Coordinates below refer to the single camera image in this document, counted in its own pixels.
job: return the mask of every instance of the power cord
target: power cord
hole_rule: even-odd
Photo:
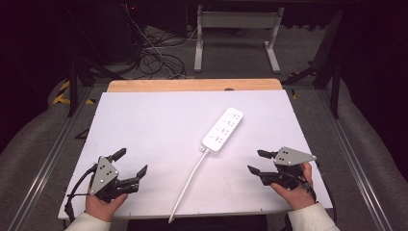
[[[186,191],[186,188],[189,186],[189,183],[190,183],[192,177],[194,176],[195,171],[198,169],[198,166],[201,164],[201,162],[204,160],[204,157],[206,157],[209,152],[210,152],[210,149],[207,148],[207,149],[204,151],[204,154],[201,156],[201,159],[198,161],[197,165],[195,165],[195,168],[194,168],[194,170],[192,171],[192,173],[191,173],[191,175],[190,175],[190,177],[189,177],[189,180],[187,181],[186,186],[184,187],[183,191],[181,192],[180,197],[178,198],[177,203],[176,203],[176,205],[174,206],[173,211],[171,212],[170,219],[168,220],[168,223],[171,223],[171,222],[174,220],[174,213],[175,213],[176,210],[177,210],[177,207],[178,207],[178,205],[179,205],[179,203],[180,203],[180,201],[181,201],[181,198],[182,198],[183,195],[184,195],[184,192]]]
[[[126,5],[123,6],[124,6],[123,9],[126,11],[129,21],[131,22],[131,25],[140,33],[140,35],[144,37],[145,41],[147,41],[149,45],[149,47],[145,47],[144,45],[142,46],[143,48],[140,51],[140,65],[139,65],[139,71],[142,73],[142,75],[135,77],[134,79],[141,79],[144,77],[148,77],[149,79],[151,79],[154,74],[158,73],[163,68],[168,70],[169,72],[169,76],[167,77],[167,79],[185,77],[186,69],[184,63],[175,56],[162,54],[157,47],[159,43],[165,42],[167,39],[172,39],[174,38],[174,36],[169,36],[167,38],[164,38],[165,34],[162,34],[159,38],[154,38],[152,35],[146,36],[144,32],[140,29],[139,25],[133,20],[133,18],[129,14],[129,10],[126,7]],[[181,68],[181,71],[178,73],[176,71],[177,67]]]

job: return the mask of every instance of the metal stand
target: metal stand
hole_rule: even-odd
[[[285,81],[281,81],[282,85],[291,85],[298,80],[312,74],[313,72],[316,72],[318,75],[314,82],[314,86],[316,89],[324,89],[329,83],[330,79],[333,78],[330,108],[335,118],[339,118],[337,108],[341,79],[341,58],[335,57],[335,55],[332,54],[332,46],[336,38],[336,33],[342,20],[342,16],[343,10],[337,10],[333,15],[326,33],[324,34],[324,38],[321,41],[318,52],[316,53],[315,58],[311,63],[311,67],[301,71],[298,74],[295,74],[293,77]]]
[[[202,40],[203,28],[273,28],[270,40],[265,41],[265,48],[273,72],[280,73],[279,64],[273,52],[273,44],[276,40],[283,11],[284,8],[279,8],[277,13],[202,12],[202,7],[198,6],[194,71],[201,71],[204,43]]]
[[[113,80],[123,80],[119,75],[111,72],[109,69],[96,64],[86,58],[79,58],[71,62],[69,70],[70,81],[70,108],[68,117],[71,117],[75,110],[78,108],[78,81],[79,78],[85,87],[92,87],[94,83],[93,75],[90,73],[90,69],[93,68],[99,71],[101,74]]]

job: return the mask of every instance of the wooden edge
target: wooden edge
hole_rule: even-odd
[[[115,80],[108,92],[161,92],[201,90],[282,90],[277,79]]]

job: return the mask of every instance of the gray floor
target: gray floor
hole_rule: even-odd
[[[242,37],[208,33],[200,73],[192,71],[194,41],[160,51],[180,58],[189,78],[285,80],[290,73],[308,67],[307,61],[313,59],[324,30],[309,32],[306,28],[281,27],[275,44],[280,74],[272,73],[263,48],[269,34],[269,30],[249,30]],[[132,71],[125,77],[139,75]],[[168,71],[162,70],[154,78],[167,76]],[[314,90],[313,79],[305,78],[291,87],[295,89],[296,99],[290,90],[288,96],[312,152],[319,156],[323,179],[336,204],[338,226],[341,230],[408,230],[405,219],[408,184],[395,168],[387,148],[352,104],[346,85],[341,85],[340,119],[336,120],[327,112],[330,88]],[[92,89],[83,88],[82,95],[98,99],[108,82],[98,79]],[[0,230],[63,229],[57,219],[64,198],[62,191],[84,143],[74,138],[90,127],[97,105],[82,105],[73,118],[67,119],[69,106],[52,104],[60,86],[50,94],[49,109],[21,129],[0,156]],[[67,132],[66,137],[60,136],[62,131]],[[51,168],[44,168],[44,163]],[[40,182],[36,181],[38,173],[44,176]],[[282,229],[283,216],[268,216],[270,231]],[[111,230],[126,230],[126,220],[115,220]]]

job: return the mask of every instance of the dark background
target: dark background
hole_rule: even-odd
[[[0,9],[0,151],[19,129],[47,109],[49,93],[66,78],[73,54],[94,57],[96,49],[98,55],[112,57],[106,43],[96,42],[95,49],[88,47],[72,24],[66,30],[73,32],[70,46],[78,50],[66,52],[60,27],[69,18],[64,18],[63,9],[57,7],[53,13],[63,17],[62,21],[54,20],[55,15],[44,4],[9,1]],[[188,15],[195,12],[195,6],[186,11]],[[353,102],[387,145],[407,179],[404,159],[408,150],[408,104],[404,96],[408,87],[408,32],[403,24],[408,21],[406,12],[402,3],[380,0],[366,1],[360,8],[346,11],[331,57],[342,69]],[[332,13],[330,9],[286,8],[282,24],[311,25],[313,30],[316,25],[327,25]],[[194,24],[192,16],[189,23]]]

